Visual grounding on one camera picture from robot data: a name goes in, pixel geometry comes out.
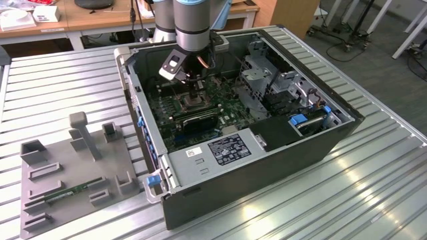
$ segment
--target power supply label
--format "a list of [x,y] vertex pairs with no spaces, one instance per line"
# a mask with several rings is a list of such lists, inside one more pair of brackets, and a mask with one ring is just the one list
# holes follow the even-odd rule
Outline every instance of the power supply label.
[[207,144],[218,164],[225,166],[251,155],[251,151],[239,134],[229,136]]

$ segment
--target wooden desk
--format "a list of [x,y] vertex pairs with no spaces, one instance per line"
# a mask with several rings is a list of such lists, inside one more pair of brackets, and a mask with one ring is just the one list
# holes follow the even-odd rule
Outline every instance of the wooden desk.
[[[75,0],[59,0],[57,5],[62,13],[61,22],[38,23],[38,26],[33,28],[0,32],[0,45],[69,38],[74,49],[83,50],[82,36],[133,29],[130,0],[115,0],[113,8],[97,10],[93,14],[90,14],[91,10],[75,5]],[[258,6],[247,6],[243,2],[237,3],[231,7],[229,19],[245,19],[243,28],[251,28],[259,9]],[[145,18],[142,22],[145,28],[157,27],[154,18]],[[142,29],[138,15],[134,29]]]
[[35,27],[11,31],[0,30],[0,45],[67,38],[69,18],[66,14],[66,2],[59,0],[55,5],[61,11],[59,22],[37,22]]
[[[133,29],[130,20],[130,0],[115,0],[113,9],[107,8],[97,10],[93,14],[90,14],[90,10],[78,7],[74,0],[65,1],[70,29],[67,35],[75,50],[85,49],[81,39],[82,36],[130,31]],[[237,3],[231,7],[229,19],[245,19],[243,28],[251,28],[254,26],[255,14],[259,9],[258,6],[249,6],[243,2]],[[157,27],[154,18],[145,18],[142,22],[145,28]],[[142,29],[138,11],[134,29]]]

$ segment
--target white box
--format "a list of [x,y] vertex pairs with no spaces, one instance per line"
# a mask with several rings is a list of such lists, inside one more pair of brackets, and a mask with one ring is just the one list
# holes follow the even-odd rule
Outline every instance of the white box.
[[62,13],[58,6],[37,6],[33,17],[38,23],[54,23],[61,21]]
[[[10,15],[10,12],[22,12],[22,16],[19,18],[15,18],[12,15]],[[0,17],[0,28],[2,31],[11,31],[16,29],[26,29],[33,28],[37,26],[34,16],[29,12],[26,15],[26,11],[23,10],[8,10],[2,13]]]

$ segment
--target metal slotted table surface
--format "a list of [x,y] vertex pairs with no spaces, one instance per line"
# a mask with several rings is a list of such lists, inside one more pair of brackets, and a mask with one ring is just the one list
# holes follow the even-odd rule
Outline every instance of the metal slotted table surface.
[[[265,28],[366,116],[325,160],[175,230],[146,193],[34,239],[426,239],[426,137],[283,28]],[[90,131],[123,127],[137,175],[149,173],[114,47],[14,59],[0,99],[0,239],[20,234],[20,143],[69,138],[69,114]]]

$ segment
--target copper pipe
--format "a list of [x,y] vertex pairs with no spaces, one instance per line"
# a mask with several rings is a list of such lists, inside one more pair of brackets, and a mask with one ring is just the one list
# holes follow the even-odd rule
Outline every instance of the copper pipe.
[[203,58],[202,58],[201,56],[198,56],[198,60],[199,60],[201,64],[203,65],[203,67],[205,67],[206,69],[209,69],[209,68],[210,68],[210,65],[207,64],[207,62],[203,60]]

